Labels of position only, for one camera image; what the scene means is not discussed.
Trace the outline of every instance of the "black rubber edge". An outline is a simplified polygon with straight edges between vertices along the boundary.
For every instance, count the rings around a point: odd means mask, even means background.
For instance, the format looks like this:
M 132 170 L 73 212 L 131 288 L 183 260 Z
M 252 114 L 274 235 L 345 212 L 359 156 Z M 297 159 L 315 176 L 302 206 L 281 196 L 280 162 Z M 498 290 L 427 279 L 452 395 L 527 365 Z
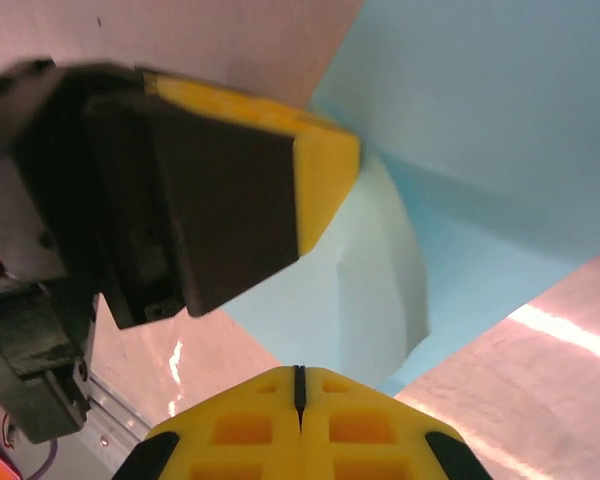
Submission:
M 425 439 L 449 480 L 492 480 L 465 443 L 442 432 L 429 432 Z
M 111 480 L 158 480 L 180 437 L 163 432 L 140 442 Z
M 307 382 L 304 365 L 293 366 L 293 404 L 298 412 L 298 424 L 302 431 L 302 416 L 307 406 Z

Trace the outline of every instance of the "yellow plastic part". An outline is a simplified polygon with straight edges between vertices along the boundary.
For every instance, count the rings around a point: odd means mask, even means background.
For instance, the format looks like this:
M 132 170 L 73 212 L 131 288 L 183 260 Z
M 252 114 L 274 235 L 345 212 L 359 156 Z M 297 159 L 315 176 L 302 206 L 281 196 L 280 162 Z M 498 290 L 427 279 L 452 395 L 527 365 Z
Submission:
M 147 74 L 145 80 L 147 94 L 196 114 L 294 137 L 298 253 L 308 253 L 355 182 L 358 138 L 316 115 L 272 100 L 163 75 Z
M 450 426 L 321 368 L 306 370 L 302 430 L 293 368 L 280 367 L 158 425 L 180 441 L 160 480 L 447 479 L 425 434 Z

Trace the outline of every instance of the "yellow rubber pad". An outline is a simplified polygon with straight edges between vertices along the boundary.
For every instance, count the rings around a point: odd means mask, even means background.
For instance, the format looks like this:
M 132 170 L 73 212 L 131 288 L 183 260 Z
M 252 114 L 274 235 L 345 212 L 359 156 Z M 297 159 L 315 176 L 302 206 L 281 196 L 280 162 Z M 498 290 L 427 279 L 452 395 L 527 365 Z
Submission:
M 306 369 L 300 428 L 294 369 L 280 367 L 154 428 L 180 437 L 160 480 L 437 480 L 425 440 L 450 426 L 320 368 Z
M 198 115 L 294 137 L 298 253 L 309 252 L 355 182 L 360 159 L 357 137 L 272 100 L 162 75 L 147 74 L 145 81 L 147 94 Z

